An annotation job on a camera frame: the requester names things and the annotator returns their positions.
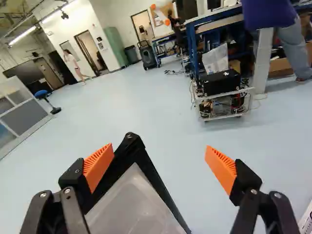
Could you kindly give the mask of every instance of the black box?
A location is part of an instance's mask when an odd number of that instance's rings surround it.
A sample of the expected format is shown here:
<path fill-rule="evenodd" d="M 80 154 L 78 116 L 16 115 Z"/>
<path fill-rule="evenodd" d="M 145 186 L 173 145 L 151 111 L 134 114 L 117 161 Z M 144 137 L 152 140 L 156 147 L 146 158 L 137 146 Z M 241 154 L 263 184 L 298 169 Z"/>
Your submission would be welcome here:
<path fill-rule="evenodd" d="M 227 93 L 240 88 L 240 73 L 234 69 L 213 73 L 200 74 L 199 80 L 205 96 Z"/>

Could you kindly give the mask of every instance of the white pillar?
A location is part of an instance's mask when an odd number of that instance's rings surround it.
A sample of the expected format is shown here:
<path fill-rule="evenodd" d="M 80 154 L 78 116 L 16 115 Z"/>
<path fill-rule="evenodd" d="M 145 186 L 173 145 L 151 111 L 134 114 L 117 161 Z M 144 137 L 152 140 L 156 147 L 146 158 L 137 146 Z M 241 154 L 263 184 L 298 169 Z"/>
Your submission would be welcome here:
<path fill-rule="evenodd" d="M 260 29 L 259 46 L 253 74 L 255 94 L 263 94 L 267 85 L 274 28 Z"/>

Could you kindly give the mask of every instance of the blue shirt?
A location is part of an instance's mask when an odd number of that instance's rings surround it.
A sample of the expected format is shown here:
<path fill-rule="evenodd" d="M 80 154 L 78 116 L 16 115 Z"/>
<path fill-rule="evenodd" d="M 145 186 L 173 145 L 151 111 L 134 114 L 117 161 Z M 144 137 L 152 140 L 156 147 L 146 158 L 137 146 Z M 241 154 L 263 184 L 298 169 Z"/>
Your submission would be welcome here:
<path fill-rule="evenodd" d="M 288 27 L 297 16 L 290 0 L 242 0 L 242 5 L 248 30 Z"/>

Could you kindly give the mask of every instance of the orange balloon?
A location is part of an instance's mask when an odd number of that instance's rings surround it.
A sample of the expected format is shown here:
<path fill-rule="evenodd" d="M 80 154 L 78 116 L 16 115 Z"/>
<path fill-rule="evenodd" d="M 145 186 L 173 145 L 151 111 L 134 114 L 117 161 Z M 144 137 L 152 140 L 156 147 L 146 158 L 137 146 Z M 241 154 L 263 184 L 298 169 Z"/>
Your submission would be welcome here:
<path fill-rule="evenodd" d="M 170 19 L 166 19 L 166 20 L 165 20 L 165 25 L 166 25 L 166 26 L 169 26 L 170 23 L 171 23 L 171 22 L 170 22 Z"/>

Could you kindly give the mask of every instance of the person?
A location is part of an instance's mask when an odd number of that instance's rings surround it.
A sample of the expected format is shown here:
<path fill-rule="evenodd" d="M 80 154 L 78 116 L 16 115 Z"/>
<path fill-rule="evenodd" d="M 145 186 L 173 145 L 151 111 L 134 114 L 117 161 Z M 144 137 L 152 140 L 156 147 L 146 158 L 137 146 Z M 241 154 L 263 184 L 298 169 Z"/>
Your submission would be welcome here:
<path fill-rule="evenodd" d="M 186 43 L 185 40 L 183 39 L 183 34 L 181 33 L 180 27 L 181 25 L 181 19 L 180 18 L 173 18 L 172 17 L 172 10 L 168 10 L 168 19 L 170 20 L 172 30 L 175 32 L 176 36 L 176 43 L 179 47 L 185 48 Z"/>
<path fill-rule="evenodd" d="M 246 28 L 254 38 L 257 50 L 257 29 L 273 27 L 297 78 L 303 83 L 312 77 L 306 42 L 301 34 L 300 18 L 290 0 L 241 0 Z"/>
<path fill-rule="evenodd" d="M 85 84 L 86 84 L 86 81 L 85 81 L 84 78 L 87 77 L 87 78 L 92 79 L 92 77 L 91 77 L 91 76 L 84 75 L 84 74 L 81 73 L 80 67 L 79 67 L 78 64 L 77 64 L 77 61 L 76 61 L 75 57 L 72 55 L 72 53 L 71 53 L 68 49 L 64 49 L 63 51 L 64 51 L 64 61 L 65 61 L 66 63 L 69 62 L 69 63 L 72 65 L 72 67 L 73 67 L 73 68 L 75 69 L 75 71 L 76 71 L 76 74 L 80 77 L 80 79 L 82 80 L 82 82 L 83 82 L 84 85 L 85 85 Z"/>

